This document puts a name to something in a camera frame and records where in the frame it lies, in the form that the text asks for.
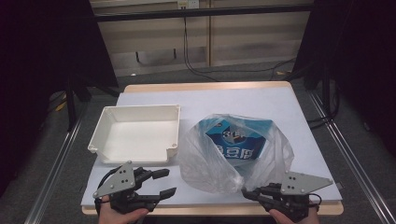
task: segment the hand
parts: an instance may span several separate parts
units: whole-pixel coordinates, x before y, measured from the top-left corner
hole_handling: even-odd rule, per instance
[[[108,201],[108,196],[102,198],[104,202]],[[133,212],[125,215],[118,213],[116,210],[111,209],[110,203],[102,203],[100,208],[99,224],[127,224],[129,222],[137,221],[139,218],[144,217],[149,210],[146,208],[139,208]]]
[[[269,213],[276,220],[276,222],[279,224],[295,224],[288,217],[286,217],[283,213],[281,213],[275,209],[271,209]],[[315,208],[315,207],[309,208],[308,217],[299,221],[298,224],[319,224],[317,208]]]

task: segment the white tray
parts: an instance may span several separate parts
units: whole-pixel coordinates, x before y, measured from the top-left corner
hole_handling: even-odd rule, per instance
[[[163,163],[177,154],[180,105],[106,106],[88,150],[103,163]]]

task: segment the plastic bag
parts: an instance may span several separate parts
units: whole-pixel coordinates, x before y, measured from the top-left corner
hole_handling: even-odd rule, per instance
[[[212,133],[224,120],[230,128],[223,132],[223,142],[228,142],[231,134],[234,139],[242,137],[236,143],[242,146],[240,143],[244,144],[249,136],[261,135],[263,146],[262,140],[258,141],[260,148],[256,144],[250,151],[216,145]],[[235,115],[211,115],[201,120],[180,139],[178,148],[177,160],[183,180],[193,188],[211,193],[232,193],[242,187],[253,190],[280,183],[294,158],[289,140],[271,120]]]

